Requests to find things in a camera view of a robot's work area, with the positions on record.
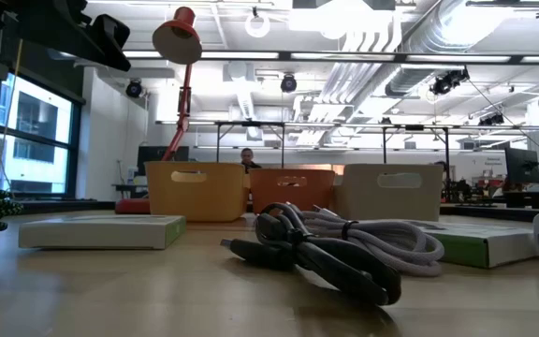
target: desk lamp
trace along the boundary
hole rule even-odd
[[[176,134],[164,153],[162,160],[169,160],[178,150],[182,136],[188,130],[190,113],[191,69],[193,63],[201,58],[203,52],[201,42],[193,23],[195,12],[189,7],[180,7],[174,19],[160,25],[153,32],[153,46],[167,60],[179,65],[186,65],[184,85],[181,87],[178,103],[179,115]]]

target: lamp shade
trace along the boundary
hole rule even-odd
[[[189,7],[176,9],[174,20],[160,25],[153,32],[155,49],[167,60],[190,65],[201,58],[203,49],[193,22],[195,12]]]

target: monitor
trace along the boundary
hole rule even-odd
[[[167,146],[139,146],[137,159],[138,175],[146,175],[145,163],[161,160],[167,148]],[[171,160],[188,161],[188,146],[179,147]]]
[[[504,149],[506,170],[510,183],[539,183],[538,153],[536,151]]]

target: green and white box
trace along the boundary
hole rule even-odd
[[[21,248],[166,249],[186,230],[186,218],[92,215],[20,225]]]
[[[488,225],[432,223],[421,228],[444,245],[443,262],[493,268],[536,256],[533,231]]]

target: man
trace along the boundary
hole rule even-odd
[[[249,173],[249,169],[261,169],[261,167],[253,161],[253,150],[249,148],[242,149],[240,152],[240,160],[240,163],[244,165],[244,171],[246,173]]]

